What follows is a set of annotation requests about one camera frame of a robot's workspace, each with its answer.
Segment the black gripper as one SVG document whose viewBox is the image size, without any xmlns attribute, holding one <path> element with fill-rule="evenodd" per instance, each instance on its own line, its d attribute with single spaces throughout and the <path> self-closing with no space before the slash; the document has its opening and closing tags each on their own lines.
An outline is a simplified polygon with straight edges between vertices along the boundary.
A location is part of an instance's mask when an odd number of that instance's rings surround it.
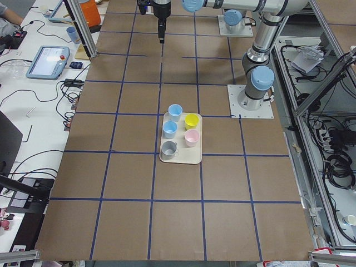
<svg viewBox="0 0 356 267">
<path fill-rule="evenodd" d="M 159 42 L 165 43 L 166 20 L 171 14 L 170 0 L 153 0 L 154 15 L 158 18 Z"/>
</svg>

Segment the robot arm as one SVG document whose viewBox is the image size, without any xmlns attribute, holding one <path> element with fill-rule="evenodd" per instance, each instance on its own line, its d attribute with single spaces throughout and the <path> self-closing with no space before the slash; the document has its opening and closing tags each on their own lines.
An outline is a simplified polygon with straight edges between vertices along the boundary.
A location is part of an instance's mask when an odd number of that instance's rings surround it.
<svg viewBox="0 0 356 267">
<path fill-rule="evenodd" d="M 274 73 L 268 67 L 270 50 L 278 33 L 289 16 L 302 10 L 307 1 L 182 1 L 188 12 L 196 12 L 202 7 L 213 9 L 237 9 L 262 14 L 253 45 L 243 56 L 246 86 L 238 96 L 239 105 L 250 111 L 260 108 L 264 96 L 272 87 Z"/>
<path fill-rule="evenodd" d="M 240 12 L 237 9 L 226 9 L 224 13 L 224 22 L 228 29 L 253 26 L 255 20 L 246 15 L 246 12 Z"/>
</svg>

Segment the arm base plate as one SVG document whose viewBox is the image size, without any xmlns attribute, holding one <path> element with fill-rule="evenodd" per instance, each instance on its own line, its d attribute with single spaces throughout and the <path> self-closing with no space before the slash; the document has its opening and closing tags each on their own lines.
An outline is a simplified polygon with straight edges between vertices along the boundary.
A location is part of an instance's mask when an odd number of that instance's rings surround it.
<svg viewBox="0 0 356 267">
<path fill-rule="evenodd" d="M 230 26 L 224 21 L 224 15 L 217 17 L 220 36 L 252 38 L 254 36 L 252 26 L 248 25 L 249 19 L 244 18 L 238 24 Z"/>
<path fill-rule="evenodd" d="M 271 106 L 274 88 L 271 87 L 271 95 L 266 91 L 264 98 L 252 100 L 245 94 L 245 87 L 245 85 L 227 85 L 231 117 L 274 119 Z"/>
</svg>

